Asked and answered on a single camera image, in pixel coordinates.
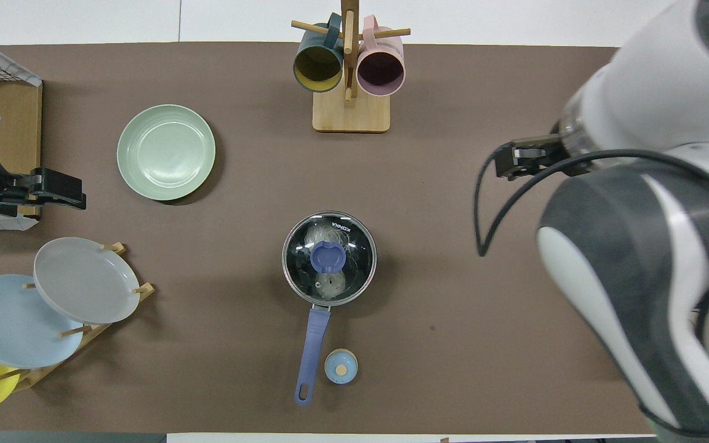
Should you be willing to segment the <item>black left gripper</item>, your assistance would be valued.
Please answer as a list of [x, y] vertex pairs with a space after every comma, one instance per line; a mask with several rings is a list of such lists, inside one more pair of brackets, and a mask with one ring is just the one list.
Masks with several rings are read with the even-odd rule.
[[18, 209], [46, 205], [87, 209], [82, 180], [59, 171], [38, 167], [30, 174], [12, 174], [0, 191], [0, 214], [16, 216]]

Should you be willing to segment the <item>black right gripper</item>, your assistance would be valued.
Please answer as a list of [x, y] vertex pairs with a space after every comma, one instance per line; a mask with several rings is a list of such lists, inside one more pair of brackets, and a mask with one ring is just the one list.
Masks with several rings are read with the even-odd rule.
[[559, 134], [515, 138], [497, 148], [494, 154], [495, 176], [515, 180], [537, 175], [570, 157]]

